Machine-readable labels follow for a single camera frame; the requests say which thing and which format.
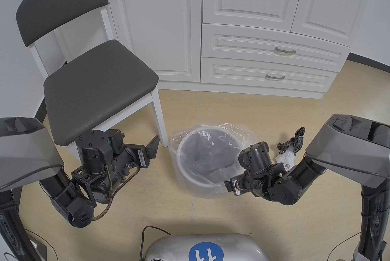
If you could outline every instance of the gray chair seat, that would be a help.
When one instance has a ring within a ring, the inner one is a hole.
[[[116,40],[85,52],[46,78],[51,133],[67,146],[154,90],[158,75]]]

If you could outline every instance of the white chair frame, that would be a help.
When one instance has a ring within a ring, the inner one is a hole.
[[[110,20],[108,19],[107,6],[101,7],[100,13],[101,13],[101,17],[103,19],[103,24],[104,24],[104,28],[106,30],[107,38],[109,40],[115,39],[114,34],[112,32],[112,29],[111,29]],[[41,60],[39,53],[37,51],[37,48],[35,46],[35,43],[31,44],[29,46],[29,49],[31,50],[32,56],[34,57],[34,60],[37,64],[43,78],[46,79],[49,76],[49,74],[47,73],[46,68],[42,63],[42,60]],[[125,109],[122,109],[120,112],[111,116],[106,121],[102,122],[100,125],[94,127],[94,129],[101,130],[101,131],[107,131],[108,129],[112,128],[117,123],[121,122],[123,119],[129,117],[130,115],[134,114],[136,111],[138,111],[139,109],[148,105],[149,103],[152,104],[153,113],[154,113],[154,117],[156,119],[158,134],[160,136],[161,144],[163,144],[164,147],[167,147],[168,146],[168,136],[167,136],[167,131],[165,129],[163,112],[161,109],[160,98],[158,96],[157,88],[155,88],[152,92],[146,94],[144,97],[140,98],[138,101],[129,105]],[[80,160],[75,142],[69,144],[66,148],[76,159]]]

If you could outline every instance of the blue logo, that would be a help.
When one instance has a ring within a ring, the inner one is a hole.
[[[191,248],[188,259],[190,261],[222,261],[223,251],[217,244],[203,242]]]

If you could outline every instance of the white logo lettering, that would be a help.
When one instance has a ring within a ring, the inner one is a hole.
[[[215,257],[211,256],[211,249],[210,248],[207,248],[207,254],[209,255],[209,261],[214,261],[217,258],[217,256],[215,256]]]
[[[195,254],[196,254],[196,261],[204,261],[204,258],[200,258],[199,256],[199,250],[195,250]]]

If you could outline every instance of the trash can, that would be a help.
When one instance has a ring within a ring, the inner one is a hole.
[[[198,125],[174,135],[169,150],[179,183],[195,197],[216,198],[227,193],[225,180],[243,172],[238,154],[254,143],[246,127]]]

